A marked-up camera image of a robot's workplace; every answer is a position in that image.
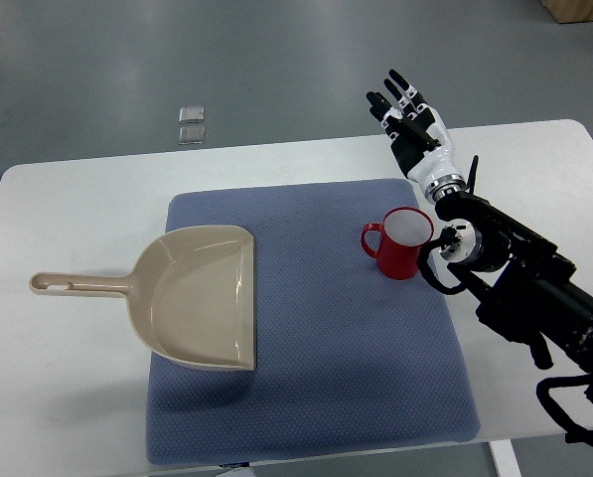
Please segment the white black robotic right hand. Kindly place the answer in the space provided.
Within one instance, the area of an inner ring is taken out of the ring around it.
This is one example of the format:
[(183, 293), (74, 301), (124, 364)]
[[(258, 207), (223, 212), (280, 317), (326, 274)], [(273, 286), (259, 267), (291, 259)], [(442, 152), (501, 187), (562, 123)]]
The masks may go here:
[(431, 204), (465, 190), (466, 181), (454, 164), (454, 144), (437, 110), (396, 70), (388, 72), (383, 84), (392, 99), (370, 91), (367, 101), (403, 176)]

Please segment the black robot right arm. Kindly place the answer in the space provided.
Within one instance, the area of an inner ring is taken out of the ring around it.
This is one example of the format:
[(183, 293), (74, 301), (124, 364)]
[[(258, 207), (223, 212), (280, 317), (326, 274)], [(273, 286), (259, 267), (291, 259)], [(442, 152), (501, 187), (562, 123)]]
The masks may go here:
[(547, 345), (554, 343), (582, 370), (542, 380), (536, 396), (566, 442), (593, 447), (593, 429), (575, 422), (551, 394), (583, 388), (593, 404), (593, 296), (572, 283), (576, 267), (554, 243), (476, 196), (474, 184), (454, 175), (428, 187), (427, 198), (448, 225), (421, 248), (419, 271), (444, 295), (470, 292), (479, 321), (527, 345), (539, 369), (552, 368)]

